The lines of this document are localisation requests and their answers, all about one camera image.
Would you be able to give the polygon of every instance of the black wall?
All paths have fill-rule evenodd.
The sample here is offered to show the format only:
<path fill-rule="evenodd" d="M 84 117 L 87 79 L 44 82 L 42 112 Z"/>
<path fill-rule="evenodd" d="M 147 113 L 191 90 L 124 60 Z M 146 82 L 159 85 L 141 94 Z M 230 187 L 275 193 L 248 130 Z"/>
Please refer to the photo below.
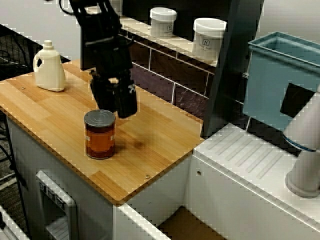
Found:
<path fill-rule="evenodd" d="M 173 34 L 193 41 L 193 26 L 197 18 L 227 21 L 231 0 L 123 0 L 123 15 L 151 24 L 150 10 L 156 7 L 177 12 Z"/>

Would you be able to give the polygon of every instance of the light blue bin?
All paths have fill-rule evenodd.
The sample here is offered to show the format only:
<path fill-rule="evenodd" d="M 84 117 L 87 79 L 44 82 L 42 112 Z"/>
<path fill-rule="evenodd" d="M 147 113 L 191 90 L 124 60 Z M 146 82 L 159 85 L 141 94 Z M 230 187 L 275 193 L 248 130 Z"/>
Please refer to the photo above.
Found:
<path fill-rule="evenodd" d="M 289 83 L 316 92 L 320 45 L 275 32 L 250 41 L 252 50 L 243 113 L 283 131 L 292 117 L 280 112 Z"/>

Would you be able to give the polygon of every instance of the shelf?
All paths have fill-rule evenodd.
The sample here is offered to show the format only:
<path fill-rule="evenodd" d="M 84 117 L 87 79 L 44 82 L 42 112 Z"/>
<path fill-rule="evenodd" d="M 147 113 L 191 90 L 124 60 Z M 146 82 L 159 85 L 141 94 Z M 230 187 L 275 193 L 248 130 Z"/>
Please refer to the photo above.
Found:
<path fill-rule="evenodd" d="M 96 6 L 87 7 L 87 12 L 96 14 L 98 12 Z M 159 44 L 163 47 L 166 47 L 168 49 L 174 50 L 180 54 L 186 55 L 190 58 L 196 59 L 202 63 L 208 64 L 213 67 L 217 67 L 217 61 L 208 61 L 203 60 L 201 58 L 196 57 L 192 53 L 192 45 L 193 42 L 189 41 L 187 39 L 184 39 L 179 36 L 173 36 L 169 39 L 159 39 L 151 36 L 151 26 L 148 24 L 145 24 L 143 22 L 134 20 L 130 17 L 121 16 L 120 22 L 122 24 L 122 29 L 125 31 L 128 31 L 129 33 L 135 34 L 141 38 L 147 39 L 151 42 L 154 42 L 156 44 Z"/>

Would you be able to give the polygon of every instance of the tile backsplash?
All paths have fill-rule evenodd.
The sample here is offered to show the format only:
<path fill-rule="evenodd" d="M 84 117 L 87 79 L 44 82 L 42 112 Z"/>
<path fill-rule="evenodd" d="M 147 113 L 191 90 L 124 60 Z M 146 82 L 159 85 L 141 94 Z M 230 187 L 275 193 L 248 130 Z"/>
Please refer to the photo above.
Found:
<path fill-rule="evenodd" d="M 130 32 L 122 35 L 134 37 L 130 53 L 136 85 L 203 120 L 216 68 Z M 281 131 L 243 113 L 247 82 L 240 79 L 230 122 L 298 156 L 300 150 L 288 144 Z"/>
<path fill-rule="evenodd" d="M 134 37 L 135 84 L 203 120 L 216 68 L 130 32 L 121 35 Z"/>

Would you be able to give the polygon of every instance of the white wall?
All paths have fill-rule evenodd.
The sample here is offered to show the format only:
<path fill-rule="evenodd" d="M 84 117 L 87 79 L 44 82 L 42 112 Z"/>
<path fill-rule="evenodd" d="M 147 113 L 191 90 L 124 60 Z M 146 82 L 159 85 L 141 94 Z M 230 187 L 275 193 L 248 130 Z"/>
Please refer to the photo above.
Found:
<path fill-rule="evenodd" d="M 62 2 L 67 8 L 69 1 Z M 320 44 L 319 10 L 317 0 L 265 0 L 257 37 L 279 31 Z M 80 26 L 60 10 L 58 0 L 1 0 L 0 24 L 40 44 L 52 40 L 70 60 L 80 58 Z"/>
<path fill-rule="evenodd" d="M 257 37 L 284 32 L 320 44 L 320 1 L 264 0 Z"/>
<path fill-rule="evenodd" d="M 55 49 L 70 60 L 80 58 L 80 25 L 76 17 L 60 10 L 58 0 L 1 0 L 0 24 L 43 44 L 51 40 Z M 65 8 L 68 1 L 63 0 Z"/>

